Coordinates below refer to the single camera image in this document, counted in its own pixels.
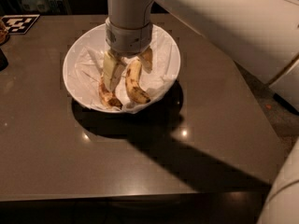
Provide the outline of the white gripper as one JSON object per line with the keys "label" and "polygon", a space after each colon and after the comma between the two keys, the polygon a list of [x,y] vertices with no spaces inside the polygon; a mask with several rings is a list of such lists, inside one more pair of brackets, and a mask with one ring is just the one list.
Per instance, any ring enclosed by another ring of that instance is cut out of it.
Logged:
{"label": "white gripper", "polygon": [[103,79],[109,91],[116,89],[126,67],[121,56],[135,56],[141,53],[138,59],[143,69],[147,73],[152,71],[153,52],[149,47],[153,29],[151,22],[142,28],[124,29],[114,25],[110,19],[106,19],[105,28],[106,42],[113,50],[109,49],[105,52],[103,61]]}

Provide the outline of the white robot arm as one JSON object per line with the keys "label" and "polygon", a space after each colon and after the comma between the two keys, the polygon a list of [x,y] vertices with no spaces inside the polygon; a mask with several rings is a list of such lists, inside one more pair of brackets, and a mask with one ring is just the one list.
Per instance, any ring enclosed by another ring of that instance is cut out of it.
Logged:
{"label": "white robot arm", "polygon": [[298,0],[107,0],[106,41],[133,57],[150,44],[158,4],[299,111]]}

